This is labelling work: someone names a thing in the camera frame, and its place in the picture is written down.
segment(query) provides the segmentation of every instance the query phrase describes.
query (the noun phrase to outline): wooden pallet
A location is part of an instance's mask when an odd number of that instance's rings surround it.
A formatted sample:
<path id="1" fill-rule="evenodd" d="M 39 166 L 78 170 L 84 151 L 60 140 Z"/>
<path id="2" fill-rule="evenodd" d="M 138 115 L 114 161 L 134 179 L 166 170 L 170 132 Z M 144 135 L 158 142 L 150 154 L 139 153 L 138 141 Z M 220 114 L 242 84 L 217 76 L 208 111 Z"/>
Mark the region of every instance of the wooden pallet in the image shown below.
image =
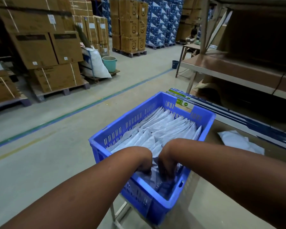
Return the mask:
<path id="1" fill-rule="evenodd" d="M 12 100 L 7 100 L 4 102 L 0 103 L 0 111 L 6 109 L 6 108 L 11 108 L 14 107 L 17 104 L 22 104 L 24 107 L 28 107 L 30 105 L 32 105 L 31 101 L 20 92 L 20 97 L 18 98 L 14 98 Z"/>
<path id="2" fill-rule="evenodd" d="M 165 45 L 163 45 L 163 46 L 153 46 L 153 45 L 148 45 L 148 44 L 145 44 L 145 46 L 147 46 L 147 47 L 149 47 L 149 48 L 152 48 L 152 49 L 154 49 L 154 50 L 160 49 L 160 48 L 164 48 L 164 47 L 165 47 Z"/>
<path id="3" fill-rule="evenodd" d="M 113 77 L 113 76 L 115 76 L 119 72 L 120 72 L 120 70 L 116 69 L 114 72 L 110 72 L 110 75 L 111 75 L 111 77 Z M 93 80 L 97 84 L 97 83 L 99 83 L 99 81 L 102 81 L 102 80 L 108 79 L 108 78 L 94 78 L 94 77 L 85 76 L 85 79 Z"/>
<path id="4" fill-rule="evenodd" d="M 84 80 L 84 79 L 82 79 L 82 80 L 83 80 L 82 85 L 73 86 L 73 87 L 69 87 L 69 88 L 63 88 L 60 90 L 56 90 L 56 91 L 52 91 L 52 92 L 46 92 L 46 93 L 44 93 L 42 91 L 42 88 L 40 85 L 31 83 L 31 82 L 29 82 L 29 84 L 30 84 L 35 96 L 37 97 L 37 100 L 39 102 L 42 102 L 45 100 L 45 97 L 47 97 L 48 95 L 53 94 L 53 93 L 61 93 L 62 92 L 65 96 L 68 96 L 68 95 L 70 95 L 70 89 L 72 89 L 72 90 L 77 89 L 77 88 L 84 88 L 86 90 L 89 89 L 90 84 L 86 80 Z"/>
<path id="5" fill-rule="evenodd" d="M 166 47 L 171 47 L 171 46 L 174 46 L 174 45 L 176 45 L 175 42 L 174 43 L 170 43 L 170 44 L 165 44 Z"/>
<path id="6" fill-rule="evenodd" d="M 135 56 L 141 56 L 141 54 L 142 55 L 146 55 L 147 54 L 147 51 L 139 51 L 139 52 L 136 52 L 136 53 L 128 53 L 128 52 L 124 52 L 124 51 L 117 50 L 117 49 L 114 49 L 114 48 L 112 48 L 112 51 L 115 52 L 115 53 L 119 53 L 121 55 L 130 57 L 130 58 L 133 58 L 134 55 Z"/>
<path id="7" fill-rule="evenodd" d="M 187 44 L 186 41 L 180 40 L 180 41 L 176 41 L 175 43 L 180 44 L 180 45 L 185 45 Z"/>

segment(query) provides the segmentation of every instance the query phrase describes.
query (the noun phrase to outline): small trash bin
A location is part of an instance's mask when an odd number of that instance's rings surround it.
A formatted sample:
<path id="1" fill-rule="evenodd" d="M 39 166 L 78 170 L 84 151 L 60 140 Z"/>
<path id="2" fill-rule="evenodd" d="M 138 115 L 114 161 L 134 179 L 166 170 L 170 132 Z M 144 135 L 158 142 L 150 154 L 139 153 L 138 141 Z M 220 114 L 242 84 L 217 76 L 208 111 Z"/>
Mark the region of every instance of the small trash bin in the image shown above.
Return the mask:
<path id="1" fill-rule="evenodd" d="M 179 61 L 173 60 L 172 62 L 173 62 L 172 69 L 177 69 Z"/>
<path id="2" fill-rule="evenodd" d="M 102 60 L 108 72 L 114 72 L 116 70 L 116 57 L 104 56 Z"/>

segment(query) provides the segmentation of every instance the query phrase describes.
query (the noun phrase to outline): hand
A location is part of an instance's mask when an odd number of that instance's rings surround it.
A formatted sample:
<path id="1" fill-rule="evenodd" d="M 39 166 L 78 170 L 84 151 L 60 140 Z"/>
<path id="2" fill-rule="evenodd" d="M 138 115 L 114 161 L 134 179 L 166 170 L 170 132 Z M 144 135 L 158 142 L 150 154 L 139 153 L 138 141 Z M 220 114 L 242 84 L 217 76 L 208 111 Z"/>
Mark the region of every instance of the hand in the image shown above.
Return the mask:
<path id="1" fill-rule="evenodd" d="M 141 164 L 139 165 L 137 171 L 149 174 L 151 173 L 151 168 L 153 165 L 153 154 L 152 152 L 145 147 L 141 146 L 132 146 L 136 153 L 140 154 Z"/>
<path id="2" fill-rule="evenodd" d="M 170 142 L 168 142 L 162 149 L 158 157 L 158 167 L 161 178 L 164 180 L 174 179 L 177 162 L 170 155 Z"/>

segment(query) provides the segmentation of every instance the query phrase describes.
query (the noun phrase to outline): human arm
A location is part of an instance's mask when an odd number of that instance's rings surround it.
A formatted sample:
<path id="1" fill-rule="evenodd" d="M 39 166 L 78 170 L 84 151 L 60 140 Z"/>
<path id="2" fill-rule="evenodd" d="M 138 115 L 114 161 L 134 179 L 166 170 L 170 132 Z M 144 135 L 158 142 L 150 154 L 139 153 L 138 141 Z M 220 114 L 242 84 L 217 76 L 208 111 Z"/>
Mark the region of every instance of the human arm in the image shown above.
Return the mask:
<path id="1" fill-rule="evenodd" d="M 97 228 L 132 174 L 150 171 L 152 157 L 144 147 L 122 149 L 61 183 L 1 228 Z"/>
<path id="2" fill-rule="evenodd" d="M 286 228 L 286 163 L 224 145 L 174 139 L 159 155 L 160 174 L 171 177 L 177 163 L 274 227 Z"/>

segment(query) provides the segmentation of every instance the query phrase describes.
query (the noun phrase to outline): green bucket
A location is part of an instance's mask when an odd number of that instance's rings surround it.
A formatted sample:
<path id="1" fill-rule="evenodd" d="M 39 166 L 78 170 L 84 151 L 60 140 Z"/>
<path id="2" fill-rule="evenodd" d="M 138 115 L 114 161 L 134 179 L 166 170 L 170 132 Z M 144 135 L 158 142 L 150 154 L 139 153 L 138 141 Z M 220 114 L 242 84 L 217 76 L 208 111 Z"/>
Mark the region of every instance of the green bucket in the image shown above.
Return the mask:
<path id="1" fill-rule="evenodd" d="M 104 56 L 102 58 L 103 64 L 109 72 L 114 72 L 116 70 L 116 57 L 113 56 Z"/>

